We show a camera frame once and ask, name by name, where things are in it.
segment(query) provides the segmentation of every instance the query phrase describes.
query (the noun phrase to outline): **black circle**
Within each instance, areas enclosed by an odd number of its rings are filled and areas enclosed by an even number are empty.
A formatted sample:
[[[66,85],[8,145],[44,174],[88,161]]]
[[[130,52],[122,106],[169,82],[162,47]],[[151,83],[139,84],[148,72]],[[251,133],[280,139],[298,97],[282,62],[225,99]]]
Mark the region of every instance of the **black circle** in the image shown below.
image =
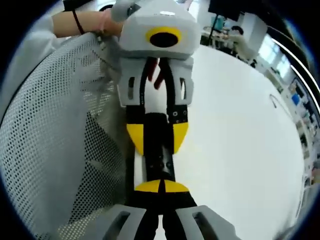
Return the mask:
[[[178,43],[178,38],[169,32],[159,32],[150,37],[150,43],[159,48],[169,48]]]

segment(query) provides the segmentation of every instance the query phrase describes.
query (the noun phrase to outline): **yellow panel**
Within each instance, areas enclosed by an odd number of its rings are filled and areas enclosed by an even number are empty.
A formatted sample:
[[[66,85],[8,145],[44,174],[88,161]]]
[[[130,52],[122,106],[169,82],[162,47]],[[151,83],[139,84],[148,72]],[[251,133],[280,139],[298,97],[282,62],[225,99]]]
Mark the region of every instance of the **yellow panel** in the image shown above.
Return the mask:
[[[178,38],[178,43],[180,42],[182,36],[181,36],[181,31],[176,28],[176,27],[171,27],[171,26],[157,26],[154,28],[151,28],[149,31],[146,32],[145,34],[145,38],[147,40],[147,42],[150,42],[150,38],[155,35],[155,34],[159,34],[159,33],[169,33],[169,34],[173,34]]]
[[[183,122],[183,123],[177,123],[177,124],[173,124],[173,152],[177,153],[182,142],[185,139],[185,136],[187,134],[187,130],[188,130],[188,123],[187,122]]]
[[[140,192],[157,193],[159,190],[159,184],[160,180],[147,181],[141,183],[139,186],[135,188],[135,190]]]
[[[182,185],[181,183],[164,180],[165,184],[165,192],[166,193],[181,193],[181,192],[189,192],[189,189]]]
[[[143,124],[127,124],[126,129],[134,143],[137,151],[144,155],[144,125]]]

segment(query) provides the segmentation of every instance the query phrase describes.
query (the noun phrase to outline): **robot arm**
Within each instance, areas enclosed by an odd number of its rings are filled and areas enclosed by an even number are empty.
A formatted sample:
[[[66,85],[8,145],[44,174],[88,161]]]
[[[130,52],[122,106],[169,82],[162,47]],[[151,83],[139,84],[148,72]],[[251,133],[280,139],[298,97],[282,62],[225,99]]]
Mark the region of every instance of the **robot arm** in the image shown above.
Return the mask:
[[[88,226],[82,240],[153,240],[158,215],[167,240],[240,240],[234,226],[207,206],[197,206],[189,190],[169,180],[138,186],[126,205],[115,205]]]
[[[151,0],[125,21],[119,39],[121,78],[118,93],[126,107],[127,130],[136,149],[144,155],[145,84],[150,58],[159,66],[167,91],[170,154],[181,146],[188,129],[192,101],[192,54],[200,44],[201,31],[195,19],[173,0]],[[185,94],[181,96],[182,85]]]

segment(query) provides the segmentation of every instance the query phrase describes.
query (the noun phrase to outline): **human arm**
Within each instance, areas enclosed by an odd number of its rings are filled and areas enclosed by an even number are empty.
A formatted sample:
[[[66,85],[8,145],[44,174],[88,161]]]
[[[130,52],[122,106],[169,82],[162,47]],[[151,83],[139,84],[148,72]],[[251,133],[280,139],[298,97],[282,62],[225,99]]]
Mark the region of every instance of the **human arm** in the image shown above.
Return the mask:
[[[244,36],[240,34],[229,34],[228,40],[230,40],[236,49],[246,50],[247,44]]]
[[[110,9],[106,11],[77,11],[76,16],[85,33],[104,30],[110,35],[119,37],[124,25],[111,19]],[[58,38],[80,34],[72,11],[64,11],[52,16],[53,33]]]

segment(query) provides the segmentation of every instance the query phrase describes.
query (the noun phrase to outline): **person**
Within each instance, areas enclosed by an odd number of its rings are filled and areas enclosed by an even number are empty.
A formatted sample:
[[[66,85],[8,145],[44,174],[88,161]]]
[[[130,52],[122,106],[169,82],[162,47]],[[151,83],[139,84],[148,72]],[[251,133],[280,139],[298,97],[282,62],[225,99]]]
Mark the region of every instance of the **person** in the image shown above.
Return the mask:
[[[240,26],[233,26],[231,32],[228,35],[228,39],[233,42],[232,55],[239,60],[247,62],[250,60],[251,51],[247,46],[244,30]]]
[[[2,89],[6,91],[1,91],[0,102],[4,103],[3,106],[9,104],[16,89],[27,76],[48,55],[57,50],[66,37],[95,32],[119,38],[124,23],[125,21],[112,19],[110,8],[105,11],[75,11],[74,13],[64,11],[53,16],[48,14],[42,16],[33,24],[11,59],[2,86]],[[148,74],[149,81],[152,80],[158,64],[155,58],[152,59],[152,62],[153,65]],[[161,82],[160,75],[156,85],[160,86]]]
[[[84,33],[101,32],[120,37],[124,22],[115,22],[111,17],[111,9],[105,11],[72,11],[59,12],[52,16],[53,33],[57,38],[70,37]]]

